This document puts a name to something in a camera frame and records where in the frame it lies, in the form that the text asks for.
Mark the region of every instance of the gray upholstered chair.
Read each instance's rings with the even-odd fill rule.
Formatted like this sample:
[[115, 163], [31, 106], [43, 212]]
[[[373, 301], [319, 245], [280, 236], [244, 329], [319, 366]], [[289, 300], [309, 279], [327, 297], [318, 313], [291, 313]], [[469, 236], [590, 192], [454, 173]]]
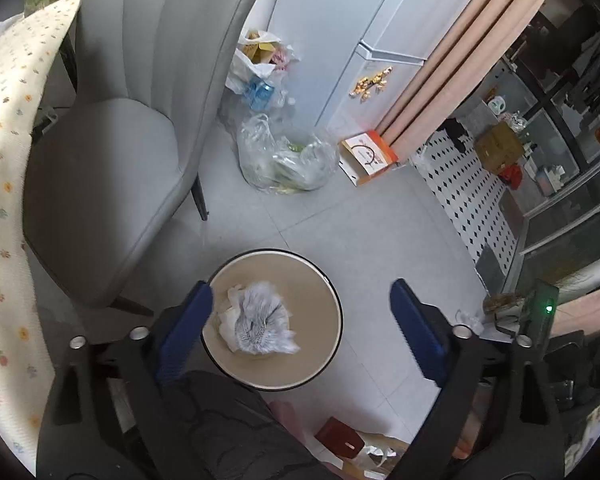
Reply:
[[254, 1], [82, 1], [75, 104], [24, 190], [27, 241], [73, 300], [150, 314], [118, 295], [189, 192], [206, 219], [200, 156]]

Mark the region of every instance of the chair backrest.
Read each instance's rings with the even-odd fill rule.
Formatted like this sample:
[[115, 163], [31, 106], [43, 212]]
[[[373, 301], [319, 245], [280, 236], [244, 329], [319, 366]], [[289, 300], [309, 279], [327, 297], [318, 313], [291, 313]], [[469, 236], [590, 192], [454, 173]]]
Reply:
[[197, 171], [254, 1], [82, 0], [77, 101], [129, 98], [163, 113], [174, 125], [180, 169]]

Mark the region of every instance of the black and white tile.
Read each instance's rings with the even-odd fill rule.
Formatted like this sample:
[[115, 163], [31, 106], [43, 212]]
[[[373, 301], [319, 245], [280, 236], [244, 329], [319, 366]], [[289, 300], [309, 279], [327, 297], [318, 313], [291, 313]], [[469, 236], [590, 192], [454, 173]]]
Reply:
[[506, 276], [516, 249], [516, 239], [498, 207], [507, 187], [481, 166], [474, 140], [463, 137], [462, 142], [464, 154], [444, 131], [436, 132], [411, 163], [436, 195], [474, 263], [488, 244]]

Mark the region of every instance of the metal screw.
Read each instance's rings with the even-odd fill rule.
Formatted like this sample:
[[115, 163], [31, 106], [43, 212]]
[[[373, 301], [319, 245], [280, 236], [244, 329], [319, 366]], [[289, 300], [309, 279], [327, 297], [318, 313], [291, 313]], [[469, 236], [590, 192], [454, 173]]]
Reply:
[[522, 346], [522, 348], [531, 348], [534, 344], [529, 336], [522, 334], [516, 337], [516, 343]]
[[136, 326], [131, 332], [129, 332], [129, 338], [134, 341], [144, 339], [149, 335], [149, 329], [145, 326]]
[[71, 341], [69, 341], [69, 346], [71, 348], [73, 348], [74, 350], [77, 350], [78, 348], [82, 348], [86, 344], [87, 344], [87, 338], [85, 338], [85, 336], [83, 336], [83, 335], [77, 335], [76, 337], [71, 339]]
[[456, 325], [451, 329], [451, 332], [454, 333], [454, 336], [460, 339], [469, 339], [473, 334], [471, 329], [465, 325]]

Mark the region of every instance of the chair seat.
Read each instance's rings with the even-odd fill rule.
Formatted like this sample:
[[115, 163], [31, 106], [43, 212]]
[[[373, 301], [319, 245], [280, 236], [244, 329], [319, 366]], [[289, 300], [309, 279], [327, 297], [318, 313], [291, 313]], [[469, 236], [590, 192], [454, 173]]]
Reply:
[[24, 231], [69, 296], [106, 306], [180, 203], [167, 117], [130, 99], [74, 105], [33, 147]]

